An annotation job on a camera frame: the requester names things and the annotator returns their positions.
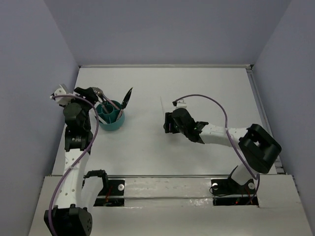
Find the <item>clear chopstick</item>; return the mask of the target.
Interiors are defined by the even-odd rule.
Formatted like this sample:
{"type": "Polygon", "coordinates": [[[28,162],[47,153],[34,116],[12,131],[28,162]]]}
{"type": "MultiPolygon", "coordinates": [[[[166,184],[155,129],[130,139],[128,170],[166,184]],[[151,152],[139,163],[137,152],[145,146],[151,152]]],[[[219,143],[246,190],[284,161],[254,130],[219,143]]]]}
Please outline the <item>clear chopstick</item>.
{"type": "Polygon", "coordinates": [[[165,116],[165,111],[164,111],[164,106],[163,106],[163,100],[162,97],[160,96],[160,103],[161,103],[161,108],[162,108],[162,114],[165,116]]]}

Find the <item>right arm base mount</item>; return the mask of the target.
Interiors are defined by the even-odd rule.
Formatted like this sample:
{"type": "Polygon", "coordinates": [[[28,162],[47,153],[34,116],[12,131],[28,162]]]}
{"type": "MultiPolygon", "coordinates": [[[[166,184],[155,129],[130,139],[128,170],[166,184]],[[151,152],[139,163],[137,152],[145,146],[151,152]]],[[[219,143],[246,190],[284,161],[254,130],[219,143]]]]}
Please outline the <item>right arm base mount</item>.
{"type": "Polygon", "coordinates": [[[209,192],[213,196],[214,206],[259,206],[257,189],[250,178],[239,185],[230,176],[211,179],[209,192]]]}

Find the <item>teal utensil holder cup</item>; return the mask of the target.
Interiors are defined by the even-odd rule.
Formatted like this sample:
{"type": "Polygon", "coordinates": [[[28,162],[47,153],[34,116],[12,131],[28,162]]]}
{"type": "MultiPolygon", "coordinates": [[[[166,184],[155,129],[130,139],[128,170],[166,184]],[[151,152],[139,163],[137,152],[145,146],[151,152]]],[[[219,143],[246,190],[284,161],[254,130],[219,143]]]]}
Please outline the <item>teal utensil holder cup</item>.
{"type": "Polygon", "coordinates": [[[125,121],[125,113],[118,118],[121,111],[121,103],[116,100],[112,102],[118,107],[114,107],[111,103],[106,102],[105,108],[109,113],[106,113],[101,104],[96,106],[97,114],[100,118],[99,126],[105,131],[116,131],[123,125],[125,121]]]}

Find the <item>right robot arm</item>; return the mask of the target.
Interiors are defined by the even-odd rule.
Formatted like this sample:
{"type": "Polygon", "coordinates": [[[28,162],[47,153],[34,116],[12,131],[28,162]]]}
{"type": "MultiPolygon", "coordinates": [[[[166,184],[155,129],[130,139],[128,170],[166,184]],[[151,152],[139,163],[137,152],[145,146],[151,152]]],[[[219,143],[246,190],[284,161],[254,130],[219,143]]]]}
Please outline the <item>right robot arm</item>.
{"type": "Polygon", "coordinates": [[[269,173],[282,151],[281,145],[258,124],[248,128],[228,128],[227,124],[216,126],[195,121],[185,108],[167,112],[163,128],[165,133],[181,133],[194,143],[233,148],[242,162],[232,170],[226,181],[227,189],[233,193],[242,190],[250,179],[269,173]]]}

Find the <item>green handled fork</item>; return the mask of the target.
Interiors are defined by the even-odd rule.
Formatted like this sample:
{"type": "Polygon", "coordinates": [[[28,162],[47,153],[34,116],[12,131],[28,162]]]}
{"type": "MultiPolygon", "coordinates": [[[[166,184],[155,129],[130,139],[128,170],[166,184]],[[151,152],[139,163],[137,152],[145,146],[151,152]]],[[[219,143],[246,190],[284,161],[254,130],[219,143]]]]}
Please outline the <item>green handled fork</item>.
{"type": "Polygon", "coordinates": [[[109,114],[110,112],[107,110],[105,106],[105,98],[104,98],[103,91],[97,87],[94,87],[93,90],[94,90],[94,93],[101,99],[101,106],[103,110],[105,111],[106,114],[109,114]]]}

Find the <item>green handled knife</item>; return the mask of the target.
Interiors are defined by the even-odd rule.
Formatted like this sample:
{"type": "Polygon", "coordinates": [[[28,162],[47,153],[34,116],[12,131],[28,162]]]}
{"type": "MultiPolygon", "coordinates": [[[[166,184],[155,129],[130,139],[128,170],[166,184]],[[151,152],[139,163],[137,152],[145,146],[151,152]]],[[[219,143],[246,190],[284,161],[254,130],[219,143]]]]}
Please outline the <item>green handled knife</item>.
{"type": "Polygon", "coordinates": [[[124,97],[124,99],[123,99],[123,101],[122,101],[122,103],[121,103],[121,109],[122,109],[122,110],[126,108],[128,102],[129,102],[129,100],[130,100],[131,93],[132,93],[132,89],[133,89],[133,88],[130,88],[130,90],[126,93],[126,95],[125,95],[125,97],[124,97]]]}

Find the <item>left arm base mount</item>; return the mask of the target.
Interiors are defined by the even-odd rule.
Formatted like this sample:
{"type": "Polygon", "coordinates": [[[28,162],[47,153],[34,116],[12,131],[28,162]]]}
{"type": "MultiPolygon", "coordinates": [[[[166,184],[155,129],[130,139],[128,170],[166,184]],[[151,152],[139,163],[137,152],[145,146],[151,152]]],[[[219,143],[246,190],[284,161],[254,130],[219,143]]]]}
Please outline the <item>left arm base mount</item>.
{"type": "Polygon", "coordinates": [[[125,179],[111,178],[105,170],[88,171],[83,178],[82,188],[88,183],[88,180],[100,180],[101,190],[96,197],[95,207],[123,207],[125,205],[125,179]]]}

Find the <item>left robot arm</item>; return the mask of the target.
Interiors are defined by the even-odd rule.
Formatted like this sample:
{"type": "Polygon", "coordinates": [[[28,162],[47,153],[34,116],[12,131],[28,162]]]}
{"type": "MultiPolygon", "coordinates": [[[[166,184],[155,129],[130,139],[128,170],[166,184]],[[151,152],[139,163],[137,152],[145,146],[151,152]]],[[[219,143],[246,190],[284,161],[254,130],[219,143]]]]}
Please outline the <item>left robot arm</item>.
{"type": "Polygon", "coordinates": [[[102,177],[84,180],[96,133],[91,132],[89,111],[98,101],[92,88],[76,88],[71,94],[59,85],[50,96],[63,107],[64,171],[51,197],[44,221],[53,236],[89,236],[92,232],[94,201],[108,191],[102,177]]]}

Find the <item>silver spoon pink handle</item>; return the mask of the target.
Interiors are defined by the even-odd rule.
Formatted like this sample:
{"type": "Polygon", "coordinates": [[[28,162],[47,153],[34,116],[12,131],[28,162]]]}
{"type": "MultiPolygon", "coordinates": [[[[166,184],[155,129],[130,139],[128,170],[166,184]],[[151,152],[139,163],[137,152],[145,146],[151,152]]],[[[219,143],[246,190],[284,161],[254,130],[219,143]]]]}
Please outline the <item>silver spoon pink handle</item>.
{"type": "Polygon", "coordinates": [[[94,93],[101,99],[101,106],[102,108],[105,110],[105,103],[108,102],[109,104],[111,104],[112,106],[115,107],[115,104],[109,99],[107,98],[103,91],[100,89],[100,88],[97,88],[97,87],[92,87],[94,93]]]}

